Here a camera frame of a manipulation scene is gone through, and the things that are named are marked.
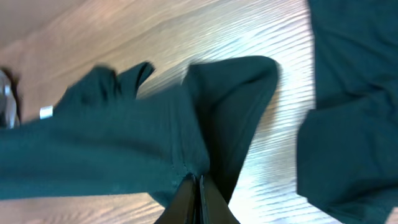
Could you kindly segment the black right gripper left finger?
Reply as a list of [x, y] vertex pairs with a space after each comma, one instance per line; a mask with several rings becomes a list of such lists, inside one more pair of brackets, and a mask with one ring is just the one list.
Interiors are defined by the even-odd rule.
[[155, 224], [194, 224], [197, 183], [193, 175], [187, 175], [178, 187], [170, 205]]

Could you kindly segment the plain black t-shirt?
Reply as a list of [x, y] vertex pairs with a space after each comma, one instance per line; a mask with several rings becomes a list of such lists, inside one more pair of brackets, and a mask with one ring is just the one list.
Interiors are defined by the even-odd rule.
[[145, 98], [154, 67], [95, 67], [47, 119], [1, 131], [1, 198], [135, 194], [167, 205], [188, 174], [236, 186], [277, 86], [268, 57], [193, 64], [182, 83]]

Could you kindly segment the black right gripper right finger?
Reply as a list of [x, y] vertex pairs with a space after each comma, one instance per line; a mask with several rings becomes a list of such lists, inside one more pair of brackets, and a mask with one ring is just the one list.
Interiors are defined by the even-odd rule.
[[199, 187], [202, 224], [239, 224], [209, 175], [201, 176]]

